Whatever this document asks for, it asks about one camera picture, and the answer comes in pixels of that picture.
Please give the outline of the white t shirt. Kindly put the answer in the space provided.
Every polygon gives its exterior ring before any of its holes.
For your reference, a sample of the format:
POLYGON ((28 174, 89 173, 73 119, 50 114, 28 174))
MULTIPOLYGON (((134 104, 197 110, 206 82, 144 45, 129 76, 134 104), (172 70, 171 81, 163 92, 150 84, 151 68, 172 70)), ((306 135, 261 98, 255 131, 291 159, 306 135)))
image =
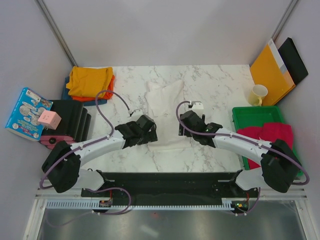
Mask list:
POLYGON ((179 122, 176 117, 176 107, 184 100, 184 83, 182 80, 168 85, 153 82, 147 83, 145 99, 148 115, 156 124, 158 140, 148 144, 151 151, 168 151, 191 147, 191 141, 185 136, 179 136, 179 122))

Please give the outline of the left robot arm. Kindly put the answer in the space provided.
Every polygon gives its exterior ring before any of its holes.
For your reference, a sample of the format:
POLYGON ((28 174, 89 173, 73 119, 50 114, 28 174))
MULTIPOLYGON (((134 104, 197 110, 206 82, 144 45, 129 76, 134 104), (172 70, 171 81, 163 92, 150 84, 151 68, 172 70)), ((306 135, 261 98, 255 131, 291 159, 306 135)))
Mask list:
POLYGON ((41 169, 51 183, 49 188, 60 194, 72 188, 92 190, 99 197, 106 196, 110 185, 99 170, 81 167, 107 153, 156 142, 157 125, 143 114, 137 120, 115 127, 111 136, 104 135, 83 142, 68 144, 61 141, 50 152, 41 169))

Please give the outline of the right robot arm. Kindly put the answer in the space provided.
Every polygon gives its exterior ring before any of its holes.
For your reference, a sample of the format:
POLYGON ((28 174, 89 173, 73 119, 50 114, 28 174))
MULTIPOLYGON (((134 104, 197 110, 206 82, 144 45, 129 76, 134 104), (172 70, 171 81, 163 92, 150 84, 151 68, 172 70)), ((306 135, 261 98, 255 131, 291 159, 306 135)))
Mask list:
POLYGON ((231 179, 229 191, 235 197, 253 188, 271 188, 286 193, 301 170, 301 163, 288 144, 257 140, 205 121, 192 110, 177 114, 180 125, 204 146, 227 150, 256 162, 259 167, 239 170, 231 179))

